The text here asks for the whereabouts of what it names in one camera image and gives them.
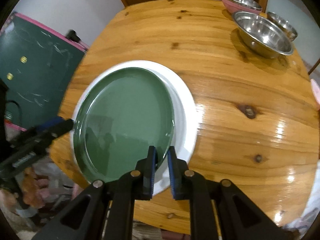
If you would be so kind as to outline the pink plastic stool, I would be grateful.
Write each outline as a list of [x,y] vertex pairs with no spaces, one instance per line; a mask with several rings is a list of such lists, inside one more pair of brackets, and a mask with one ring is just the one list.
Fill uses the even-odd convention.
[[312,90],[313,96],[314,96],[316,103],[317,103],[317,109],[319,110],[320,109],[320,87],[319,87],[319,84],[314,79],[310,80],[310,84],[311,84],[311,90]]

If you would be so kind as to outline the large steel bowl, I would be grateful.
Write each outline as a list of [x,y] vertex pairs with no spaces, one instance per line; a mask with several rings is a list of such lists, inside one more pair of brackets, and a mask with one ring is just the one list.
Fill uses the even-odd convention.
[[274,23],[252,12],[236,11],[232,14],[244,44],[267,59],[293,54],[293,45]]

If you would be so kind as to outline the pink steel bowl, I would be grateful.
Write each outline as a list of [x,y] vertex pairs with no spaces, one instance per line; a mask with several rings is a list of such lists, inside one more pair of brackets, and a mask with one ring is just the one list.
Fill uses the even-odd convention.
[[221,0],[228,12],[247,11],[255,14],[262,12],[262,6],[254,0]]

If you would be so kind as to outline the large white plate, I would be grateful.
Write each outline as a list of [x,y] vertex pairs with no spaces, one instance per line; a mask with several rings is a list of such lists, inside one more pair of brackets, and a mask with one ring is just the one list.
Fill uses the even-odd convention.
[[[115,72],[116,70],[123,68],[146,69],[155,74],[165,84],[174,108],[174,133],[170,146],[175,148],[176,154],[180,159],[189,161],[193,155],[197,138],[198,123],[195,102],[189,88],[183,82],[183,80],[175,72],[159,63],[145,60],[127,61],[117,64],[104,71],[89,84],[80,97],[73,113],[73,120],[76,117],[76,114],[80,108],[80,104],[83,102],[85,95],[98,82],[98,80],[112,72]],[[73,131],[71,134],[71,148],[73,158],[76,162],[73,152],[72,136]],[[161,193],[169,186],[169,184],[169,169],[166,154],[163,163],[159,167],[156,167],[153,194]]]

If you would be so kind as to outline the small steel bowl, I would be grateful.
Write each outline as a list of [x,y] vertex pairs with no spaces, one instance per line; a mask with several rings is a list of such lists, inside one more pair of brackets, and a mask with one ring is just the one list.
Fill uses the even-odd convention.
[[277,25],[287,35],[290,41],[294,41],[297,38],[298,33],[289,21],[270,11],[267,12],[267,19]]

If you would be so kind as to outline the wooden table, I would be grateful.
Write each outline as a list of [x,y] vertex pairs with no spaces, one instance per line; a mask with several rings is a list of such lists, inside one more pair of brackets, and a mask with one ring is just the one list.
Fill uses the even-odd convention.
[[272,60],[253,53],[218,1],[132,5],[92,44],[61,116],[72,116],[99,74],[130,60],[170,68],[191,91],[197,123],[191,169],[211,180],[230,179],[278,225],[302,215],[317,170],[319,120],[298,53]]

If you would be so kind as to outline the green chalkboard pink frame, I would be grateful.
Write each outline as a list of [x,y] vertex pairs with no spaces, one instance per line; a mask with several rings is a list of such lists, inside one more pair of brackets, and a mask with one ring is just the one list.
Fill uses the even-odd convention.
[[1,29],[1,80],[9,89],[6,122],[25,131],[56,117],[87,50],[85,44],[12,13]]

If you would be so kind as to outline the green plate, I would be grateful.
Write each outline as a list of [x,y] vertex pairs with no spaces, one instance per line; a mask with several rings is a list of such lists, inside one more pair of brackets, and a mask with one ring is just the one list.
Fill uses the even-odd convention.
[[85,95],[74,119],[73,152],[87,181],[117,180],[137,161],[157,153],[159,167],[171,145],[174,108],[165,84],[143,68],[102,77]]

